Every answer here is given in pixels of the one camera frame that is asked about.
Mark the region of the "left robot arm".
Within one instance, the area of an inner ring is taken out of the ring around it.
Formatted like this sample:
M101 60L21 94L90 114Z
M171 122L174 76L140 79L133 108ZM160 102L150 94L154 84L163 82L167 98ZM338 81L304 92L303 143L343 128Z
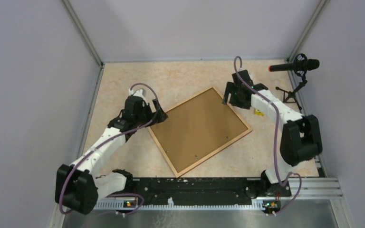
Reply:
M70 165L62 164L56 173L55 202L60 206L89 214L98 201L113 194L128 196L133 192L133 175L115 169L109 174L99 171L107 160L126 144L138 130L164 122L168 115L158 98L152 100L151 110L144 95L130 95L119 115L111 120L99 139L80 158Z

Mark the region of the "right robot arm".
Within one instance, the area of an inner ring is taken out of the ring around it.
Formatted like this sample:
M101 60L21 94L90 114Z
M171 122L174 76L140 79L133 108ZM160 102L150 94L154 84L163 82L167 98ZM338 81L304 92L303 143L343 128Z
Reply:
M254 84L247 70L233 73L232 79L226 84L223 104L257 109L275 124L274 163L261 173L259 183L260 191L272 196L278 190L285 190L288 177L322 152L318 119L288 107L265 85Z

